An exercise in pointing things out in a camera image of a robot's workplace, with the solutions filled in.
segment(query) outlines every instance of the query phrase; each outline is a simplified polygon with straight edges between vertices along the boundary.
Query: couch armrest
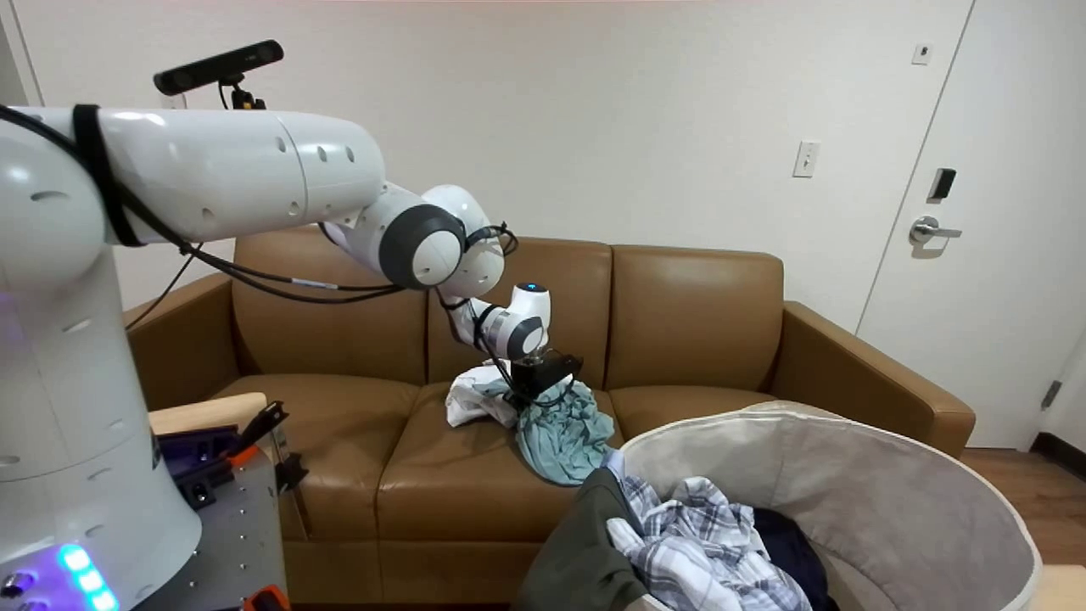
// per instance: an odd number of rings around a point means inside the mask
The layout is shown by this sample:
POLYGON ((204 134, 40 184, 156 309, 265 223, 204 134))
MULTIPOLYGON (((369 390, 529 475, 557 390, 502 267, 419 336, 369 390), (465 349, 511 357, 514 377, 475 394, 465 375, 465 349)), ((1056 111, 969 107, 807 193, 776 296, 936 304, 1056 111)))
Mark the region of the couch armrest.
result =
POLYGON ((151 409, 207 400, 239 381, 232 282, 197 279, 171 291, 129 329, 142 399, 151 409))
POLYGON ((766 390, 960 454, 974 412, 802 304, 785 306, 766 390))

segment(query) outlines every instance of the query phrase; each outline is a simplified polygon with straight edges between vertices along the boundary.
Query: wooden floor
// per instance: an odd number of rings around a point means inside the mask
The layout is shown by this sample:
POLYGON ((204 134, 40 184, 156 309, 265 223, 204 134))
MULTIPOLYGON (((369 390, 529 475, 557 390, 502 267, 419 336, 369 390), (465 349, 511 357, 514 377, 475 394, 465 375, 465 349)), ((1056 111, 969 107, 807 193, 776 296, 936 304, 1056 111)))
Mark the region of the wooden floor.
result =
POLYGON ((1046 563, 1086 563, 1086 478, 1029 452, 969 452, 1023 514, 1046 563))

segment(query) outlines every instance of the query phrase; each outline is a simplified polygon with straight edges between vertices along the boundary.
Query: door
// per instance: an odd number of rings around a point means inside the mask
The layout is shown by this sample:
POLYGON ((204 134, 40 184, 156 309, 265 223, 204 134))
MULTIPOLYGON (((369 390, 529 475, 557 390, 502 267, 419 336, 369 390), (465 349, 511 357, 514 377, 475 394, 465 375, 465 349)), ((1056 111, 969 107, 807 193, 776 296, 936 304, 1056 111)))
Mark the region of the door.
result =
POLYGON ((1043 430, 1086 452, 1086 332, 1064 367, 1058 390, 1051 390, 1048 412, 1043 416, 1043 430))
POLYGON ((0 103, 5 107, 40 107, 40 91, 31 73, 24 33, 15 8, 0 4, 0 103))
POLYGON ((1083 336, 1083 30, 1083 0, 974 4, 858 324, 978 412, 974 447, 1032 446, 1083 336))

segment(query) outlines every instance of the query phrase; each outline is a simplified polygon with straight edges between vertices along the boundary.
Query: white cloth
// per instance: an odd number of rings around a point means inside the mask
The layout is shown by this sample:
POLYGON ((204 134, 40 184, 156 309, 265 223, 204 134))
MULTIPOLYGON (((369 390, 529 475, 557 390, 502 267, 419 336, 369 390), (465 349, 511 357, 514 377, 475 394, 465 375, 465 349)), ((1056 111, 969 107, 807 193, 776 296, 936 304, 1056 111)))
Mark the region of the white cloth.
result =
POLYGON ((641 596, 637 600, 625 604, 625 611, 669 611, 669 604, 654 600, 652 596, 641 596))
POLYGON ((625 519, 608 519, 608 532, 652 598, 676 611, 810 611, 805 587, 763 550, 752 505, 701 475, 681 478, 673 498, 632 475, 618 484, 644 539, 625 519))
POLYGON ((448 428, 462 428, 480 417, 496 417, 502 428, 514 428, 515 412, 505 403, 505 381, 500 367, 472 367, 457 375, 444 394, 448 428))

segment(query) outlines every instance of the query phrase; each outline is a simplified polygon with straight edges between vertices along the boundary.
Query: wall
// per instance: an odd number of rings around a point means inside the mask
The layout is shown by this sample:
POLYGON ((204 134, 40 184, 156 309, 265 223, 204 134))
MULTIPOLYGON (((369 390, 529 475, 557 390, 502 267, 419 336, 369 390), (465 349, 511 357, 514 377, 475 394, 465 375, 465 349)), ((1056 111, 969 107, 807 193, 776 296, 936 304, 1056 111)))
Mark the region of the wall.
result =
MULTIPOLYGON (((49 107, 179 107, 154 73, 273 33, 290 60, 250 88, 369 126, 397 184, 465 184, 520 235, 766 248, 791 300, 856 329, 969 4, 15 8, 49 107)), ((175 267, 125 254, 125 304, 175 267)))

